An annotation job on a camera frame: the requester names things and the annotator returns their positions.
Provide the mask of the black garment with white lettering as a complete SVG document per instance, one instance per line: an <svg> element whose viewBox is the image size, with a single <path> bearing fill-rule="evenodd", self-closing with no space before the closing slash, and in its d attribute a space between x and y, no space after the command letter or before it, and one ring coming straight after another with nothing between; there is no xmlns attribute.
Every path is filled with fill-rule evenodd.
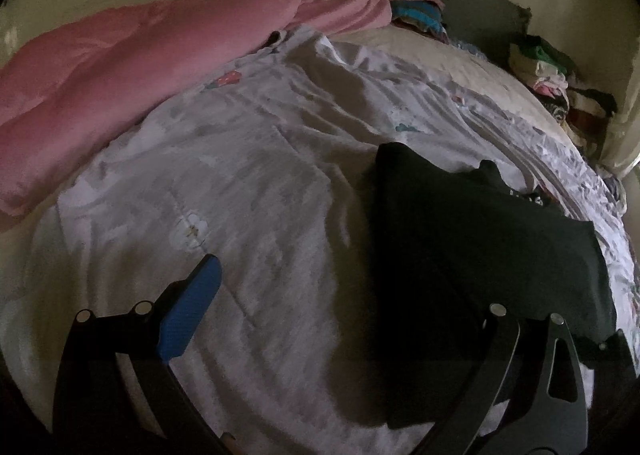
<svg viewBox="0 0 640 455"><path fill-rule="evenodd" d="M522 321L564 316L588 367L615 333L593 224L515 192L490 160L447 172L406 145L382 144L367 174L366 219L370 388L391 428L436 420L475 374L495 303Z"/></svg>

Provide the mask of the pile of mixed clothes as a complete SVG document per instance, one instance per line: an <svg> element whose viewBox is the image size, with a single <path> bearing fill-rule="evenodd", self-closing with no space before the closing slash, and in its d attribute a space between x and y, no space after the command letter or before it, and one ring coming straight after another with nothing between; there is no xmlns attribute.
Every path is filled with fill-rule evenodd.
<svg viewBox="0 0 640 455"><path fill-rule="evenodd" d="M539 36L511 38L509 68L567 133L579 152L597 160L608 123L617 113L613 94L587 85L574 61Z"/></svg>

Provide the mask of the white printed bed sheet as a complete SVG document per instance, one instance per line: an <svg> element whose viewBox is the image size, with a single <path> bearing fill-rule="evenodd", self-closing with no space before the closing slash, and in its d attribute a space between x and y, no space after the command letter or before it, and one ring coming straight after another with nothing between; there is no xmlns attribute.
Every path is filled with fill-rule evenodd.
<svg viewBox="0 0 640 455"><path fill-rule="evenodd" d="M39 219L1 312L28 408L51 418L73 315L129 310L211 253L222 283L175 372L205 420L255 454L383 454L370 388L367 174L401 143L447 172L495 163L507 186L589 221L616 330L639 343L636 266L613 196L571 150L450 76L293 30L178 94L102 151Z"/></svg>

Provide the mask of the folded blue and teal clothes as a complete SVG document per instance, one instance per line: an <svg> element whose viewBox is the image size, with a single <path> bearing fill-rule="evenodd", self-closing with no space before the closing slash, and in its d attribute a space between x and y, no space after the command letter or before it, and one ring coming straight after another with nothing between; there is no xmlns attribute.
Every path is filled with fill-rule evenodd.
<svg viewBox="0 0 640 455"><path fill-rule="evenodd" d="M442 10L426 0L392 0L392 22L423 36L448 44L449 38L442 24Z"/></svg>

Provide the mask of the pink blanket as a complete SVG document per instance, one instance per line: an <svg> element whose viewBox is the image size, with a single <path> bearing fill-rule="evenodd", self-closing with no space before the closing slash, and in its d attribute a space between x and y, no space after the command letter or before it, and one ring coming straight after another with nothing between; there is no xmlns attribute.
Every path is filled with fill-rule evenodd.
<svg viewBox="0 0 640 455"><path fill-rule="evenodd" d="M29 41L1 71L1 224L13 227L155 106L307 24L390 24L395 0L160 0Z"/></svg>

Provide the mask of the cream mattress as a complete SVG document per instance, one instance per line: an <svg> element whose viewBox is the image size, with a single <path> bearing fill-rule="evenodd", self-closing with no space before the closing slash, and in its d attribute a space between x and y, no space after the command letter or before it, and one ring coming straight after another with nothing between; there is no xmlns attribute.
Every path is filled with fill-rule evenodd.
<svg viewBox="0 0 640 455"><path fill-rule="evenodd" d="M491 98L503 111L522 117L556 141L577 151L561 125L518 79L468 51L393 25L334 35L330 39L375 48L425 71L449 75L461 87Z"/></svg>

